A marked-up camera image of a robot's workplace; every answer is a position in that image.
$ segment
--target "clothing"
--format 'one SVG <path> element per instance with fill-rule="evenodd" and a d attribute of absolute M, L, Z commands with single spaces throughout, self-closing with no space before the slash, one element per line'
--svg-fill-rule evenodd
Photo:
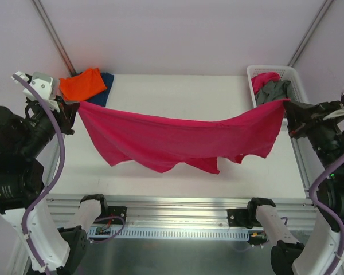
<path fill-rule="evenodd" d="M 279 82 L 270 81 L 255 95 L 257 106 L 277 99 L 294 99 L 294 92 L 290 80 Z"/>
<path fill-rule="evenodd" d="M 104 85 L 99 68 L 89 68 L 82 74 L 70 78 L 60 78 L 60 91 L 66 100 L 82 101 L 104 91 Z"/>
<path fill-rule="evenodd" d="M 254 95 L 259 92 L 259 90 L 270 81 L 278 82 L 280 80 L 280 76 L 275 72 L 270 73 L 261 73 L 251 79 L 252 81 L 252 88 Z"/>
<path fill-rule="evenodd" d="M 110 73 L 101 73 L 101 77 L 107 89 L 103 92 L 100 92 L 98 95 L 91 97 L 87 100 L 87 102 L 105 107 L 108 95 L 110 94 L 110 90 L 112 88 L 112 84 L 114 83 L 114 76 Z"/>
<path fill-rule="evenodd" d="M 111 166 L 135 160 L 163 173 L 185 162 L 219 174 L 217 157 L 236 163 L 246 155 L 266 158 L 282 125 L 283 101 L 215 122 L 140 115 L 86 101 L 80 103 L 79 114 L 94 146 Z"/>

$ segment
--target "navy blue fabric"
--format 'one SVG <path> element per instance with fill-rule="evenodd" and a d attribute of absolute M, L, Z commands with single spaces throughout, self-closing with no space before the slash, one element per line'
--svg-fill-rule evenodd
<path fill-rule="evenodd" d="M 104 90 L 103 92 L 100 92 L 98 95 L 91 97 L 90 99 L 87 100 L 87 102 L 105 107 L 107 103 L 108 95 L 110 94 L 112 84 L 114 83 L 115 76 L 110 73 L 101 73 L 101 76 L 107 89 Z"/>

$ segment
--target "gray cloth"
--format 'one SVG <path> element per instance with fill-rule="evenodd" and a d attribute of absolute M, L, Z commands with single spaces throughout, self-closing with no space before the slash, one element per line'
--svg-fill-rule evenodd
<path fill-rule="evenodd" d="M 279 82 L 270 81 L 255 95 L 257 106 L 269 101 L 285 98 L 294 99 L 293 87 L 290 80 Z"/>

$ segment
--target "crumpled red cloth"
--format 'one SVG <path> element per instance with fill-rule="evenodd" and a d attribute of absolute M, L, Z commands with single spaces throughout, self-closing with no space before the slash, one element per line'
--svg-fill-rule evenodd
<path fill-rule="evenodd" d="M 266 158 L 282 125 L 283 100 L 222 121 L 140 115 L 81 102 L 79 114 L 105 161 L 135 160 L 160 173 L 185 162 L 219 174 L 217 157 L 241 163 L 246 155 Z"/>
<path fill-rule="evenodd" d="M 270 73 L 261 73 L 251 79 L 252 81 L 252 88 L 253 93 L 257 94 L 259 90 L 270 81 L 278 82 L 280 80 L 280 76 L 275 72 Z"/>

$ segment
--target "white laundry basket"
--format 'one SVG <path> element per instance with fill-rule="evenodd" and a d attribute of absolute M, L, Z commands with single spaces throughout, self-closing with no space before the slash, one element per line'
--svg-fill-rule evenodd
<path fill-rule="evenodd" d="M 299 79 L 298 73 L 292 67 L 287 66 L 269 66 L 269 65 L 251 65 L 247 67 L 248 84 L 250 87 L 250 94 L 253 107 L 256 107 L 255 94 L 253 93 L 251 79 L 261 73 L 275 72 L 280 76 L 280 80 L 290 80 L 292 82 L 294 99 L 299 102 L 308 103 L 306 92 Z M 287 119 L 283 119 L 283 124 L 287 124 Z"/>

